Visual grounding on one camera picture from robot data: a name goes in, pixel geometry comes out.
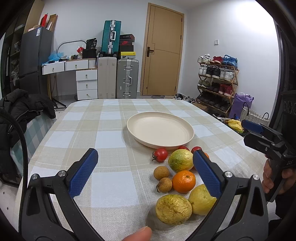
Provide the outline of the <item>person's left hand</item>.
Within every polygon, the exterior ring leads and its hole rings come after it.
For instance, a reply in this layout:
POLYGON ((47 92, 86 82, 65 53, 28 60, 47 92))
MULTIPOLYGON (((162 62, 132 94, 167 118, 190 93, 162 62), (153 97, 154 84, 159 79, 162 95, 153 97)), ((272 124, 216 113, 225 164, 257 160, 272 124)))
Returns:
POLYGON ((145 226, 135 233, 125 237, 123 241, 150 241, 152 236, 152 230, 150 227, 145 226))

